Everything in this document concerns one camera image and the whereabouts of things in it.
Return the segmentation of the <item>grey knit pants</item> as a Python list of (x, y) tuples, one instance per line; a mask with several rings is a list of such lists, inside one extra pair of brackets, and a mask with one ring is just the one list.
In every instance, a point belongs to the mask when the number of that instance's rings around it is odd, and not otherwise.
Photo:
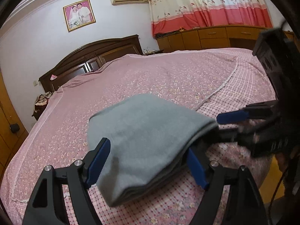
[(94, 114), (87, 143), (102, 138), (110, 154), (97, 180), (109, 207), (117, 207), (157, 188), (184, 164), (189, 147), (218, 127), (194, 110), (152, 94), (137, 94)]

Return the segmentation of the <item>framed wedding photo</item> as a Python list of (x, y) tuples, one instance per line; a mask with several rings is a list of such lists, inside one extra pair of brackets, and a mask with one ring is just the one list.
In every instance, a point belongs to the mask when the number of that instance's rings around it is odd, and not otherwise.
[(90, 0), (82, 0), (63, 7), (68, 32), (96, 23)]

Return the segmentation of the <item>low wooden cabinet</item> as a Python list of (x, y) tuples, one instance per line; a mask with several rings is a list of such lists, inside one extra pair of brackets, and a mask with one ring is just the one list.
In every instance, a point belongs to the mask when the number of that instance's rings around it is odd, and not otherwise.
[(156, 40), (159, 49), (167, 53), (230, 47), (253, 50), (259, 34), (265, 30), (257, 26), (212, 26), (156, 35)]

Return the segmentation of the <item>pink floral bedspread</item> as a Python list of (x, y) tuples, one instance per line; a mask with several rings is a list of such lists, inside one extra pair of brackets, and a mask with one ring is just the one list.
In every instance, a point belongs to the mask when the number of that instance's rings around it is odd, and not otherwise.
[(103, 224), (189, 224), (204, 191), (183, 160), (220, 113), (272, 101), (248, 49), (128, 54), (61, 86), (9, 163), (1, 200), (22, 224), (46, 165), (68, 167), (101, 139), (110, 154), (88, 196)]

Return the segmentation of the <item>cream and red curtain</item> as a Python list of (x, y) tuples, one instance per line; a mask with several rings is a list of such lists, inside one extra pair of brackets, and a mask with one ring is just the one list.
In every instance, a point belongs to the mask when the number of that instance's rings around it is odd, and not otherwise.
[(148, 0), (148, 2), (153, 36), (198, 27), (273, 26), (264, 0)]

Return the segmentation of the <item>small black hanging bag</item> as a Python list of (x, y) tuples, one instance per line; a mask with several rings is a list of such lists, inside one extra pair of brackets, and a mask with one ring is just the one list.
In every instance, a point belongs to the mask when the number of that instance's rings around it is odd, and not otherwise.
[(20, 126), (17, 123), (11, 124), (10, 125), (10, 130), (13, 134), (17, 133), (20, 131)]

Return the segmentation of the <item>dark wooden headboard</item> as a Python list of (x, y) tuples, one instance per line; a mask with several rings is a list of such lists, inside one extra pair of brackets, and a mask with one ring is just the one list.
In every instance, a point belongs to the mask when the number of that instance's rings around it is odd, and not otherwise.
[(105, 63), (127, 54), (142, 55), (137, 34), (95, 41), (74, 50), (63, 58), (53, 69), (39, 78), (45, 92), (54, 92), (72, 78), (89, 72), (95, 72)]

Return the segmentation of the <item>clothes pile on nightstand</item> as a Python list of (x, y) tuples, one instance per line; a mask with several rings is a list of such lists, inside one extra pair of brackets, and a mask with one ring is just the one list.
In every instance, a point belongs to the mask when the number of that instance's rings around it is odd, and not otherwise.
[(53, 93), (50, 91), (39, 95), (34, 103), (34, 113), (44, 110), (52, 95)]

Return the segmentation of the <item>pink item on headboard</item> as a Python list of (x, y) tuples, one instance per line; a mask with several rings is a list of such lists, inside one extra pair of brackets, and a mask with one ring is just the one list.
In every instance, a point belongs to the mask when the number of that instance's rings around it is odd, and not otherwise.
[(55, 80), (57, 78), (56, 75), (51, 75), (50, 80)]

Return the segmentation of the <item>wooden wardrobe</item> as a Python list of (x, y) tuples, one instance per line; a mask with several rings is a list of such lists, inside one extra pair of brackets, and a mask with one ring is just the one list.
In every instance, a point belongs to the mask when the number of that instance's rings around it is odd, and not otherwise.
[[(19, 116), (17, 115), (12, 102), (7, 93), (3, 76), (0, 75), (0, 121), (1, 121), (1, 181), (6, 168), (8, 167), (10, 161), (14, 155), (18, 152), (19, 148), (22, 146), (26, 137), (29, 135), (28, 131), (22, 124)], [(10, 125), (17, 123), (20, 126), (20, 131), (17, 133), (12, 133), (10, 130)]]

